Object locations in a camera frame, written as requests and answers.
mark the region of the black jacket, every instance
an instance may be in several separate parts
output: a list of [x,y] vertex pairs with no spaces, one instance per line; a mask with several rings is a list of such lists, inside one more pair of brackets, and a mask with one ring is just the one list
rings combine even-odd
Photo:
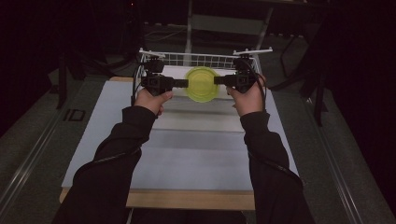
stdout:
[[[156,116],[141,106],[122,110],[122,123],[94,156],[97,164],[81,167],[52,223],[121,223],[139,147],[149,140]],[[255,112],[241,117],[246,131],[249,170],[256,205],[257,223],[314,223],[298,183],[260,158],[289,167],[289,158],[277,133],[268,131],[269,114]],[[115,155],[116,160],[100,162]]]

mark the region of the wire basket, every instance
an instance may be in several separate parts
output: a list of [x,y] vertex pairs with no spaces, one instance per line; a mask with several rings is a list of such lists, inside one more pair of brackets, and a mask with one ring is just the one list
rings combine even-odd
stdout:
[[[161,54],[164,57],[159,58],[163,61],[165,66],[183,66],[183,67],[196,67],[205,66],[214,69],[215,71],[226,70],[231,74],[234,72],[233,60],[239,56],[226,56],[226,55],[213,55],[213,54],[193,54],[193,53],[174,53],[174,52],[152,52]],[[145,63],[150,59],[150,55],[143,54],[141,63]],[[255,58],[250,58],[252,61],[252,68],[255,72],[259,73],[259,67]],[[144,75],[145,71],[143,66],[140,66],[136,71],[138,80]],[[166,110],[168,112],[183,112],[183,113],[199,113],[199,114],[223,114],[223,115],[236,115],[235,110],[232,108],[234,102],[231,97],[227,99],[215,98],[207,103],[196,103],[187,96],[175,96],[172,101],[166,103]]]
[[[163,61],[165,65],[173,66],[205,66],[212,69],[224,69],[234,70],[233,60],[239,58],[239,56],[228,56],[228,55],[215,55],[215,54],[194,54],[194,53],[174,53],[174,52],[154,52],[157,54],[164,55],[159,60]],[[143,54],[141,63],[145,63],[149,60],[150,56]],[[250,58],[252,61],[252,68],[255,72],[260,73],[257,60]],[[142,77],[144,74],[143,67],[139,67],[137,70],[136,77]]]

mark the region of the floor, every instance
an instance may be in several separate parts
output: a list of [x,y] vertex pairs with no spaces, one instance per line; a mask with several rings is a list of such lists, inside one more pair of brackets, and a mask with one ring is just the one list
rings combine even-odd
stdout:
[[[179,27],[166,30],[163,27],[149,27],[146,39],[151,50],[183,52],[185,30]],[[274,50],[260,55],[268,86],[285,80],[279,55],[288,41],[275,35],[264,39],[263,47]],[[234,50],[254,46],[251,43],[255,43],[254,36],[196,32],[193,34],[192,51],[230,55]],[[285,56],[288,73],[298,64],[306,47],[302,38],[290,47]],[[129,76],[133,71],[132,64],[114,70],[123,76]],[[56,110],[57,95],[47,93],[0,139],[1,192],[7,191],[14,173],[28,153],[35,152],[37,157],[22,179],[23,188],[14,192],[9,203],[3,203],[2,199],[1,205],[5,210],[2,210],[0,223],[50,223],[59,207],[64,173],[105,80],[106,77],[98,76],[94,71],[84,81],[70,78],[64,109]],[[323,127],[319,128],[313,120],[312,104],[298,93],[301,85],[301,82],[295,83],[274,92],[274,97],[293,157],[305,183],[305,198],[316,222],[396,223],[332,99],[332,93],[325,91],[324,104],[328,112],[322,113]],[[67,109],[84,110],[87,114],[83,121],[70,121],[64,118]],[[254,212],[246,214],[248,223],[255,223]]]

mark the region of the white surface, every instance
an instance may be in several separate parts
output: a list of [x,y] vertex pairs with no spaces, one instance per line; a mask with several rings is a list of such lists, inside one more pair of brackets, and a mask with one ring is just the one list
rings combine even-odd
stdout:
[[[183,68],[182,71],[177,71],[165,66],[163,74],[185,74],[188,70],[189,68]],[[230,71],[216,71],[230,74]],[[92,160],[99,144],[108,137],[114,124],[121,121],[121,110],[129,106],[131,92],[132,83],[108,81],[105,84],[67,169],[62,183],[64,188],[71,187],[76,170]],[[183,95],[183,90],[175,89],[175,94]],[[230,99],[225,92],[220,97]],[[248,152],[239,118],[232,107],[212,108],[215,105],[223,107],[223,100],[219,101],[219,104],[210,106],[212,112],[198,113],[193,112],[193,105],[183,111],[178,110],[177,105],[167,110],[172,106],[165,104],[164,114],[156,120],[149,141],[142,146],[143,156],[134,170],[131,188],[252,189],[248,172]],[[271,114],[268,127],[272,132],[280,134],[289,154],[290,169],[298,174],[270,91],[267,92],[267,111]],[[195,127],[195,130],[180,130],[183,126],[189,129]]]

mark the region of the cable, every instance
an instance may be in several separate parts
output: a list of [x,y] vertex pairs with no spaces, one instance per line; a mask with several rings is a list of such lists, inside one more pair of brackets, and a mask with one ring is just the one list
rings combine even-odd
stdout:
[[140,87],[140,83],[139,83],[139,85],[137,85],[137,87],[136,87],[137,72],[138,72],[140,66],[143,65],[142,63],[140,63],[141,60],[138,60],[137,57],[136,57],[136,60],[138,61],[139,65],[134,69],[134,75],[133,75],[134,81],[133,81],[133,84],[132,84],[131,105],[134,105],[134,101],[135,101],[135,99],[136,99],[137,89]]
[[251,151],[248,151],[248,155],[253,160],[256,160],[258,162],[264,163],[267,166],[269,166],[269,167],[271,167],[271,168],[273,168],[275,170],[278,170],[278,171],[282,172],[285,175],[288,175],[289,177],[291,177],[301,187],[301,189],[304,188],[304,184],[303,184],[303,181],[301,180],[301,178],[299,176],[297,176],[297,174],[295,174],[290,169],[288,169],[286,167],[283,167],[283,166],[279,165],[278,163],[276,163],[274,161],[269,161],[266,158],[254,155],[254,153],[252,153]]
[[247,69],[249,70],[249,72],[251,74],[253,74],[253,76],[256,78],[256,83],[258,84],[258,87],[260,89],[260,94],[262,95],[262,111],[265,111],[265,100],[266,100],[266,97],[267,97],[267,85],[266,85],[265,80],[262,79],[262,83],[263,83],[263,86],[264,86],[264,88],[263,88],[262,84],[260,83],[259,75],[253,70],[251,65],[246,60],[244,60],[243,58],[239,58],[239,59],[236,59],[236,60],[244,63],[247,66]]
[[156,41],[164,40],[164,39],[166,39],[166,38],[168,38],[168,37],[170,37],[170,36],[172,36],[172,35],[177,35],[177,34],[183,32],[183,31],[185,31],[185,30],[186,30],[186,29],[182,29],[182,30],[180,30],[180,31],[174,32],[174,33],[172,33],[172,34],[170,34],[170,35],[166,35],[166,36],[161,37],[161,38],[159,38],[159,39],[147,39],[147,41],[156,42]]
[[131,66],[132,66],[132,64],[134,64],[134,62],[130,62],[129,64],[126,64],[126,66],[124,66],[124,67],[120,68],[119,70],[112,71],[112,72],[113,72],[114,74],[116,74],[116,73],[118,73],[118,72],[120,72],[120,71],[123,71],[123,70],[125,70],[125,69],[127,69],[127,68],[131,67]]
[[129,63],[130,61],[132,61],[134,59],[134,54],[133,53],[129,53],[127,54],[127,56],[122,59],[119,62],[116,63],[108,63],[108,64],[102,64],[103,67],[108,68],[108,69],[112,69],[112,68],[118,68],[121,67],[127,63]]
[[141,151],[140,147],[132,147],[134,148],[134,150],[130,150],[130,151],[125,151],[125,152],[121,152],[117,155],[114,156],[110,156],[110,157],[106,157],[106,158],[102,158],[100,160],[97,161],[90,161],[88,163],[85,163],[84,165],[82,165],[75,173],[74,177],[73,177],[73,183],[76,181],[76,179],[85,171],[91,169],[93,166],[96,165],[101,165],[104,163],[108,163],[110,161],[115,161],[115,160],[119,160],[121,158],[124,158],[126,156],[133,156],[136,152]]
[[166,34],[166,33],[173,33],[173,32],[174,32],[174,31],[171,31],[169,26],[166,26],[166,27],[165,27],[164,29],[162,29],[162,30],[159,30],[159,31],[151,31],[151,32],[149,32],[148,34],[145,34],[145,36],[149,36],[149,35],[152,35],[152,34],[160,34],[160,33]]

